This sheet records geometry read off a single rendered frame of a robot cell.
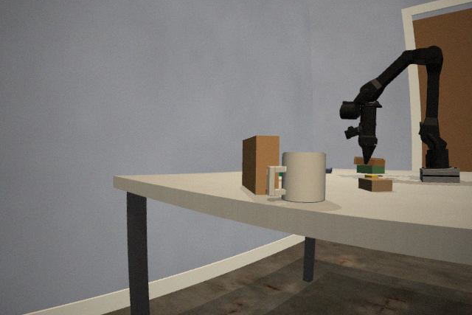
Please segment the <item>green rectangular box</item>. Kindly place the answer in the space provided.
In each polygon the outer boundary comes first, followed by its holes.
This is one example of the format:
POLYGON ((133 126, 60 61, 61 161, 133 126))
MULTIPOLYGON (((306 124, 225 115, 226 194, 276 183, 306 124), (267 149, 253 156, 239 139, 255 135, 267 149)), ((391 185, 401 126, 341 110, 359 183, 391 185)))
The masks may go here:
POLYGON ((357 165, 357 173, 368 173, 368 174, 380 174, 385 173, 385 167, 381 166, 368 166, 368 165, 357 165))

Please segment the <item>beige mug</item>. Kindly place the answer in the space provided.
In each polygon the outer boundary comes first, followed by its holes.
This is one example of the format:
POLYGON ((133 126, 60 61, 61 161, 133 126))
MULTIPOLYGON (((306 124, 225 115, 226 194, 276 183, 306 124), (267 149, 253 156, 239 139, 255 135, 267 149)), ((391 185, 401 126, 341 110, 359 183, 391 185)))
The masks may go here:
POLYGON ((281 195, 284 201, 324 201, 325 183, 326 153, 284 152, 282 166, 267 166, 266 195, 281 195), (282 173, 282 189, 275 189, 275 173, 282 173))

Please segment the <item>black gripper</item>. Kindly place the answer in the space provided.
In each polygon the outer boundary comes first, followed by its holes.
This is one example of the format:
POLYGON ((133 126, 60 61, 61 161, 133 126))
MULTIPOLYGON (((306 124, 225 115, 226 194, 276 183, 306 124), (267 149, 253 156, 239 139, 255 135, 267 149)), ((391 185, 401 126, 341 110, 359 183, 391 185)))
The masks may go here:
POLYGON ((378 139, 375 136, 376 120, 360 120, 360 123, 362 125, 363 135, 358 137, 358 143, 361 143, 359 145, 362 148, 364 164, 367 165, 378 144, 378 139))

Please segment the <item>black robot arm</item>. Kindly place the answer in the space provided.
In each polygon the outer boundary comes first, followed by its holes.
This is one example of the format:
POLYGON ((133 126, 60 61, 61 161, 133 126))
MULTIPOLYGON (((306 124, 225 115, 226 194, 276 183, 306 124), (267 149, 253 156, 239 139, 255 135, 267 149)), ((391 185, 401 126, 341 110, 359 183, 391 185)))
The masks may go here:
POLYGON ((420 122, 419 135, 428 145, 426 154, 427 169, 448 169, 448 149, 440 138, 438 123, 438 103, 440 72, 443 66, 443 53, 438 46, 406 50, 383 73, 360 88, 360 93, 353 102, 343 101, 340 117, 343 120, 376 120, 376 109, 382 108, 377 101, 386 86, 391 83, 410 64, 424 65, 427 69, 426 118, 420 122), (355 105, 354 105, 355 104, 355 105), (437 149, 437 150, 435 150, 437 149))

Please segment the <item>wooden ball-in-hole puzzle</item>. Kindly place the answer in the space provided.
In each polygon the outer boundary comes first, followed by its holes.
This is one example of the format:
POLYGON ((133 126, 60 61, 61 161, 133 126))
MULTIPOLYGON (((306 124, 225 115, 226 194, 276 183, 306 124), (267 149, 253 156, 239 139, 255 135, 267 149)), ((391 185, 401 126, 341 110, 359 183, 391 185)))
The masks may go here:
MULTIPOLYGON (((354 165, 365 165, 364 159, 359 159, 359 158, 363 158, 363 157, 354 156, 354 165)), ((367 165, 385 167, 385 159, 370 158, 367 165)))

